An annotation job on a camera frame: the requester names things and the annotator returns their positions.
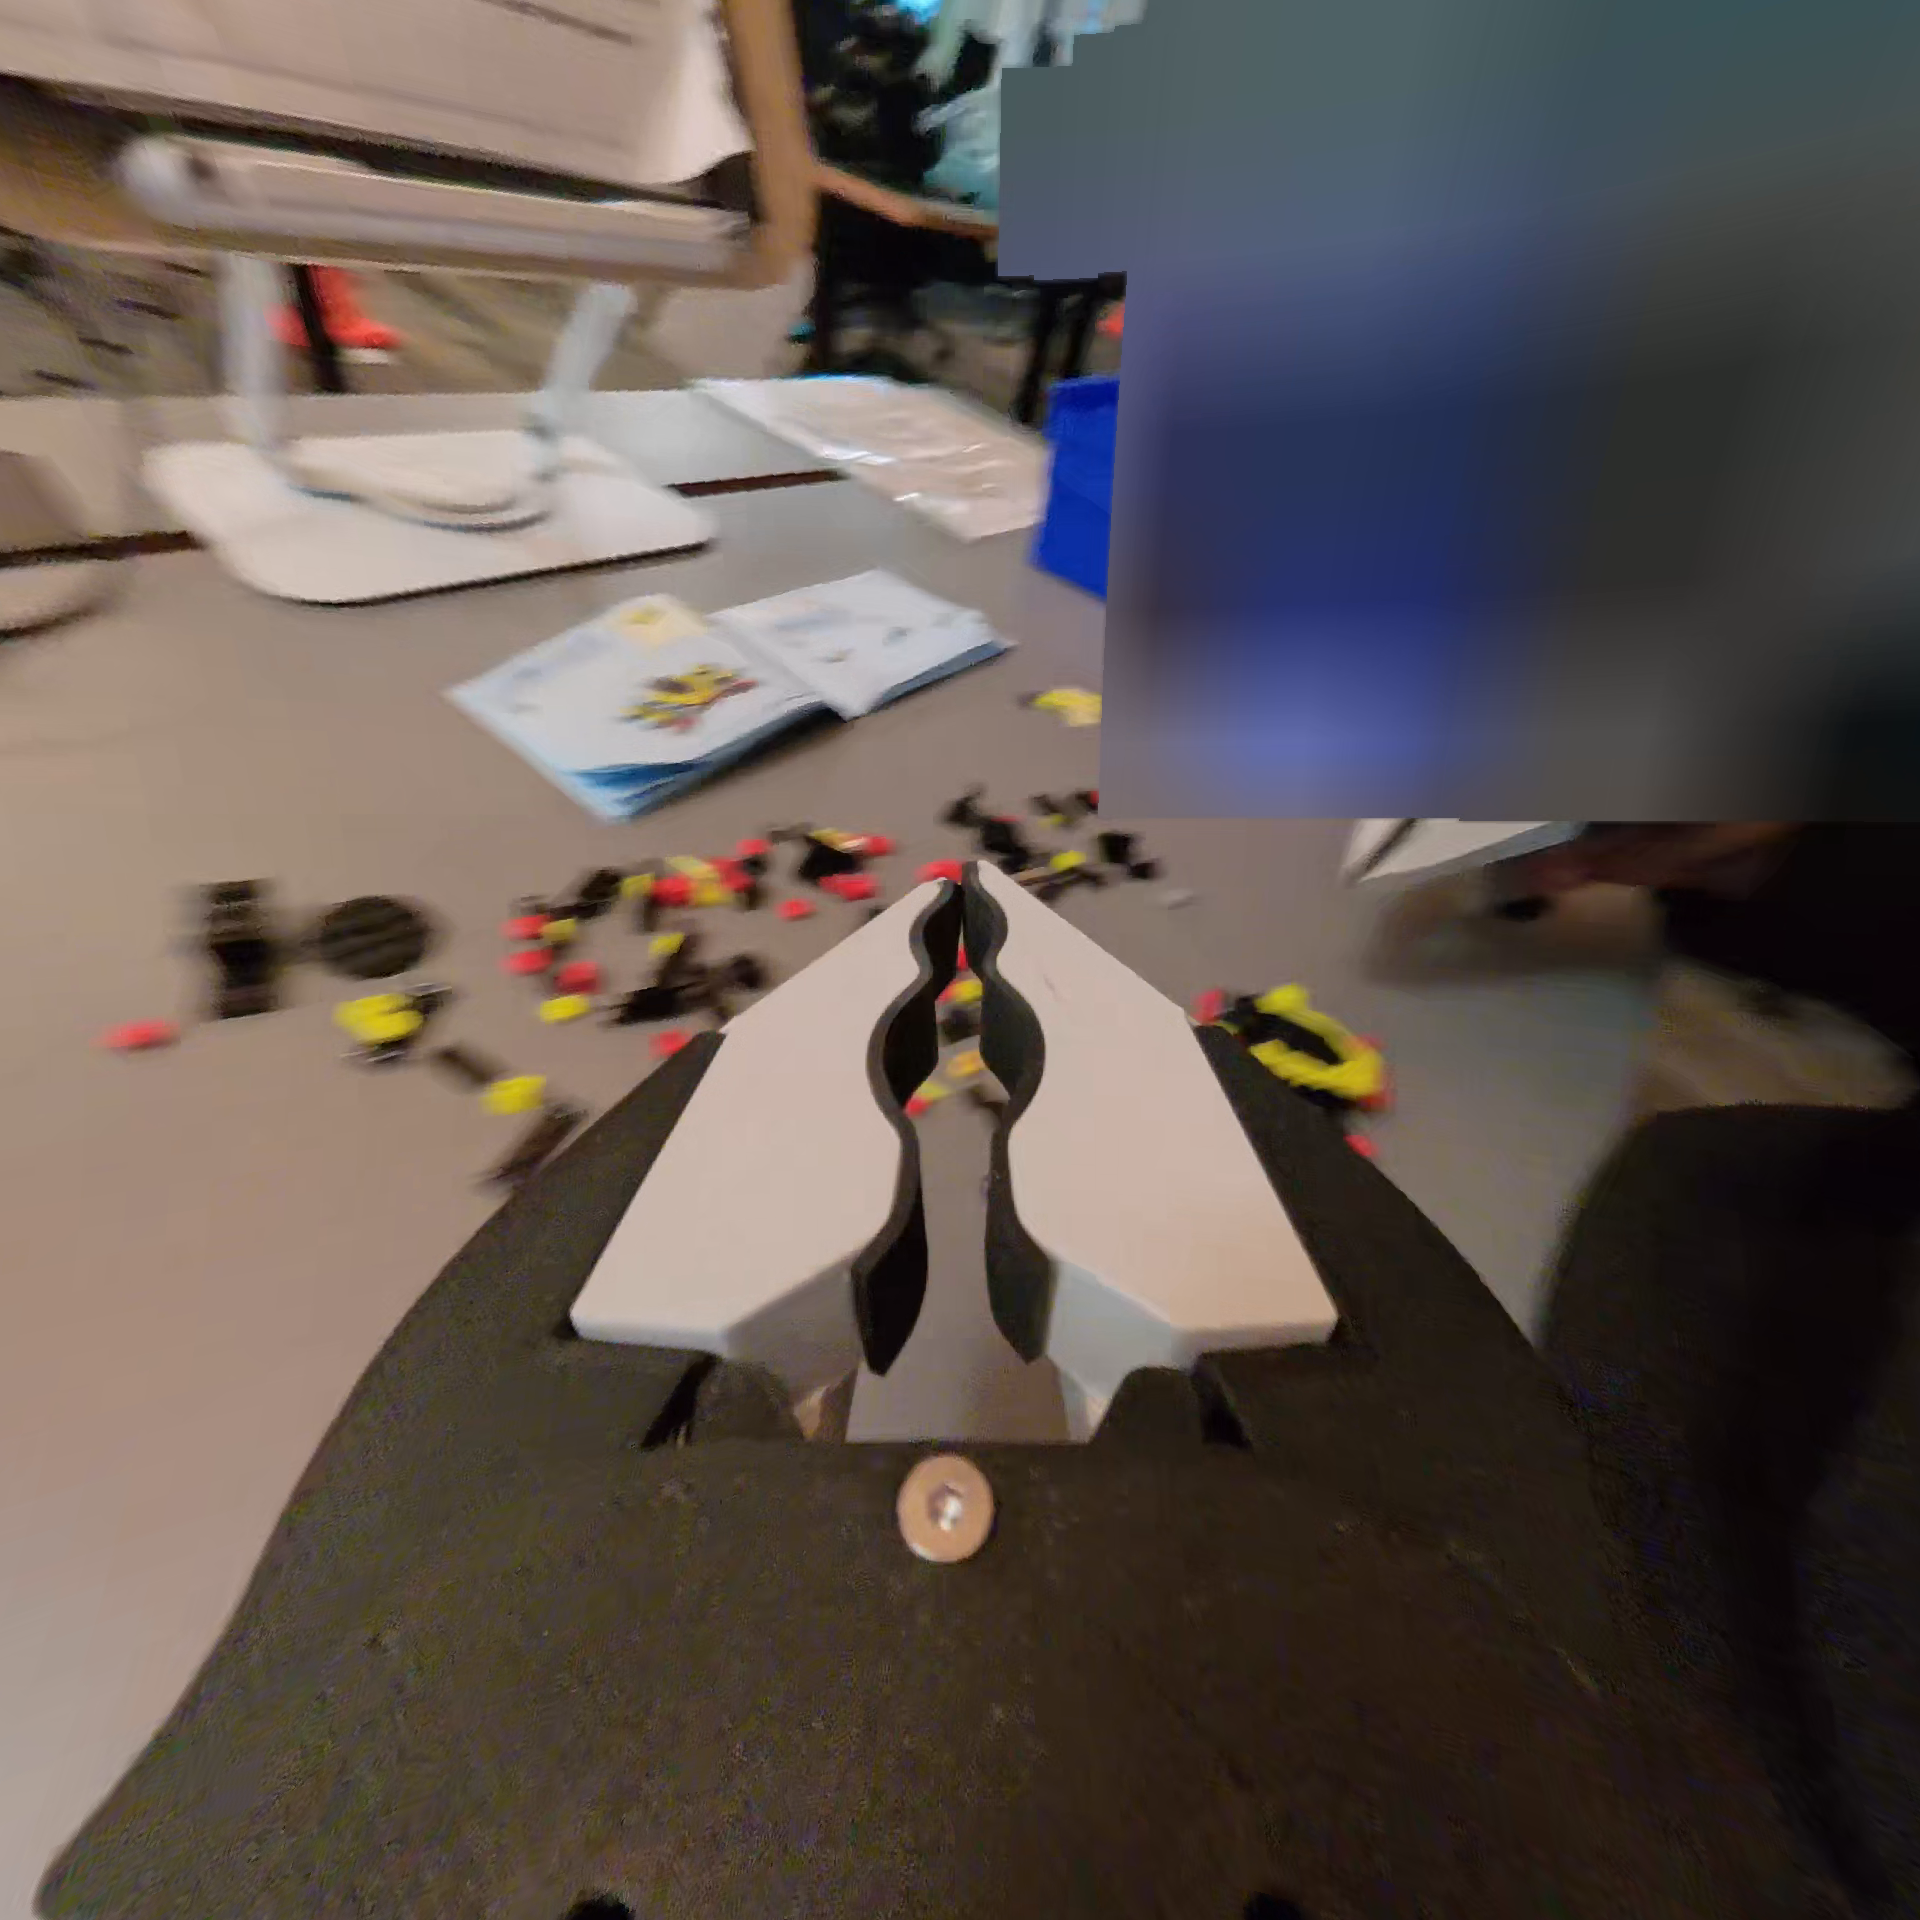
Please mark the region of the pile of lego pieces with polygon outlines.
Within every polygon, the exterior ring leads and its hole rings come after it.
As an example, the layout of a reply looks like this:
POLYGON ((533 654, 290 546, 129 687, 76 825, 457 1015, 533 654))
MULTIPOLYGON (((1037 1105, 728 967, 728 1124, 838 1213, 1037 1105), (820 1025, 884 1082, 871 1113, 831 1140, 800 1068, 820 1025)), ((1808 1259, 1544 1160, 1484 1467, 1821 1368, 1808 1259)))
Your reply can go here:
MULTIPOLYGON (((902 868, 891 832, 831 825, 768 825, 708 862, 593 868, 545 896, 513 896, 502 915, 502 977, 533 997, 537 1019, 635 1025, 665 1059, 694 1025, 724 1025, 773 989, 773 925, 820 915, 825 933, 854 933, 914 888, 964 888, 970 868, 1015 876, 1041 902, 1162 876, 1162 862, 1138 825, 1114 825, 1092 785, 1031 792, 1031 805, 964 785, 939 825, 942 840, 917 868, 902 868)), ((486 1169, 509 1192, 583 1124, 583 1105, 554 1073, 509 1068, 446 1032, 463 989, 428 977, 439 950, 442 933, 407 896, 343 896, 310 933, 278 933, 263 876, 207 888, 199 1019, 272 1015, 300 960, 331 977, 343 1059, 428 1059, 482 1113, 520 1120, 520 1140, 486 1169)))

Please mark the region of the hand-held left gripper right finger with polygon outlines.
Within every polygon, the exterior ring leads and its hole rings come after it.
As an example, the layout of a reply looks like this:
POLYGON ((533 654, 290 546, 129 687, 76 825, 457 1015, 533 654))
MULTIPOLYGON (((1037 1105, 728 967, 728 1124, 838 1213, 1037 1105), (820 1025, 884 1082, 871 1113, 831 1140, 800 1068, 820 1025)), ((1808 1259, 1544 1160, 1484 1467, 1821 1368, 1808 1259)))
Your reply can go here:
POLYGON ((1055 1368, 1069 1422, 1138 1368, 1321 1347, 1342 1309, 1199 1019, 996 868, 964 868, 964 954, 1001 1086, 986 1309, 1055 1368))

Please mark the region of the yellow black red lego model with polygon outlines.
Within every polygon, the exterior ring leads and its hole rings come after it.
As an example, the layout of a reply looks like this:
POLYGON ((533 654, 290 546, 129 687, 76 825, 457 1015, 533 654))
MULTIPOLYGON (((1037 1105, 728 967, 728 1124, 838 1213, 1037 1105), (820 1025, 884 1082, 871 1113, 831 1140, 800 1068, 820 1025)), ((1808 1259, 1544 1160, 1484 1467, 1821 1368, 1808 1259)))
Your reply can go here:
POLYGON ((1395 1068, 1381 1044, 1314 1009, 1302 980, 1261 997, 1206 989, 1190 997, 1190 1019, 1225 1025, 1261 1073, 1326 1113, 1359 1160, 1381 1160, 1369 1120, 1395 1105, 1395 1068))

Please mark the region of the white stand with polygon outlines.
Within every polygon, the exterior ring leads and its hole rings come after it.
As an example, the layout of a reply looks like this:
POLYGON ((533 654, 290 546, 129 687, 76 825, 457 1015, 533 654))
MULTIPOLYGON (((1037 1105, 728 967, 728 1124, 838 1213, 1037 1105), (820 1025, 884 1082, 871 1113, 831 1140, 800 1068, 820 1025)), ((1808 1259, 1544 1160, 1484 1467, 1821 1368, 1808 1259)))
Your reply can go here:
POLYGON ((749 250, 749 212, 674 195, 520 195, 390 177, 343 155, 135 134, 115 179, 166 226, 242 237, 221 253, 226 435, 160 442, 143 483, 251 595, 375 602, 708 546, 708 516, 580 435, 635 281, 708 281, 749 250), (272 340, 267 240, 403 265, 482 253, 583 281, 513 428, 300 435, 272 340))

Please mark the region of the lego instruction booklet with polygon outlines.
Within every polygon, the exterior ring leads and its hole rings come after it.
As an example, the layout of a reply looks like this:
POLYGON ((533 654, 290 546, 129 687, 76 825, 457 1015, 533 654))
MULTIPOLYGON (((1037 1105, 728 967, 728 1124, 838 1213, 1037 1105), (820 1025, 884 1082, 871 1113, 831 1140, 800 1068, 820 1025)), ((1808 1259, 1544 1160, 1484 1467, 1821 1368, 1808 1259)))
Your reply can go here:
POLYGON ((446 707, 615 825, 800 723, 857 723, 1001 649, 985 610, 895 573, 728 610, 644 595, 457 680, 446 707))

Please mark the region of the blue plastic bin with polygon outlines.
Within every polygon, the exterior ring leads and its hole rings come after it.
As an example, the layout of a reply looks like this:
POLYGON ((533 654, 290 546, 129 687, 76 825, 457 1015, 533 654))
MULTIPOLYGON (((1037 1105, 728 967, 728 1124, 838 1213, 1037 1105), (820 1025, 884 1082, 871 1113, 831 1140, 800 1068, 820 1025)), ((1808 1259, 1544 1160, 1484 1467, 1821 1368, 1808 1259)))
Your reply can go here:
POLYGON ((1063 375, 1045 391, 1045 493, 1031 538, 1031 566, 1105 597, 1114 566, 1114 435, 1120 435, 1120 375, 1063 375))

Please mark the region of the clear plastic bag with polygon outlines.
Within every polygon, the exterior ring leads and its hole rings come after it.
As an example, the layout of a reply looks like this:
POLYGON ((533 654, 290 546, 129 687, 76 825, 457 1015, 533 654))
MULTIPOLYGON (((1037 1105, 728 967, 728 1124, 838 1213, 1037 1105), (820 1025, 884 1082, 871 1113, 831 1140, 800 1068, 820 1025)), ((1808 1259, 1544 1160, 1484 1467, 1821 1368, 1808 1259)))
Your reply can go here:
POLYGON ((926 516, 948 538, 1031 533, 1045 508, 1045 451, 939 384, 895 375, 694 375, 708 402, 797 442, 820 470, 926 516))

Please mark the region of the pale board on stand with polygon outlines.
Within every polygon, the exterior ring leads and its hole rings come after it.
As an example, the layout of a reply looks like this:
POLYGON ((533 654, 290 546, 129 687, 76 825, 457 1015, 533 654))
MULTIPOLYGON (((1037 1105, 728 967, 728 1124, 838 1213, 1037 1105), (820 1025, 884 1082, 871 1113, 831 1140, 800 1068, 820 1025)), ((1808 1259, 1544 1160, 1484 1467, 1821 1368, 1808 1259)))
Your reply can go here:
POLYGON ((0 73, 31 240, 724 292, 814 250, 788 9, 6 0, 0 73))

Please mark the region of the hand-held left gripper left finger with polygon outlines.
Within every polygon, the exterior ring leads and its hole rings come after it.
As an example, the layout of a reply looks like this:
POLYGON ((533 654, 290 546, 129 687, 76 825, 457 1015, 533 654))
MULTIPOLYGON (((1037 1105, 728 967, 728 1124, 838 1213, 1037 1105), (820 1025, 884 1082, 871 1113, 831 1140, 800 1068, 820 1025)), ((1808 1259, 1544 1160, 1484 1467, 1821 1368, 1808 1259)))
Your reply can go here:
POLYGON ((939 1068, 964 888, 929 876, 700 1044, 580 1303, 580 1338, 749 1361, 814 1398, 891 1373, 926 1309, 902 1101, 939 1068))

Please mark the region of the red plastic object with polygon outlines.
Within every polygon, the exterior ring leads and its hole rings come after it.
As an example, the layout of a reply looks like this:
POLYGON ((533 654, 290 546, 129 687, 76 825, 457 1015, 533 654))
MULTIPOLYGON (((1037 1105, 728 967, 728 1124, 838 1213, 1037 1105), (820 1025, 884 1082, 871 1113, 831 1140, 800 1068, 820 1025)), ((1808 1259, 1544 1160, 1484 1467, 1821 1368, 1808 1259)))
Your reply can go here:
MULTIPOLYGON (((318 296, 318 326, 338 351, 403 351, 403 330, 371 320, 365 296, 357 296, 357 281, 343 265, 300 265, 290 281, 310 287, 318 296)), ((300 314, 300 292, 278 296, 272 314, 272 340, 278 344, 303 344, 303 314, 300 314)))

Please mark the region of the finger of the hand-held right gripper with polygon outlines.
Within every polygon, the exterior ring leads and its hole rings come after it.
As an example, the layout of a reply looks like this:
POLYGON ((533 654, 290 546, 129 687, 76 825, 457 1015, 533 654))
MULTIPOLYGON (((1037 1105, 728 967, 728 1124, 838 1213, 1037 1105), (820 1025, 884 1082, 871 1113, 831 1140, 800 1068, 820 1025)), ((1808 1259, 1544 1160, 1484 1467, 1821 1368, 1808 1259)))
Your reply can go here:
POLYGON ((1566 818, 1354 818, 1342 888, 1411 888, 1566 849, 1566 818))

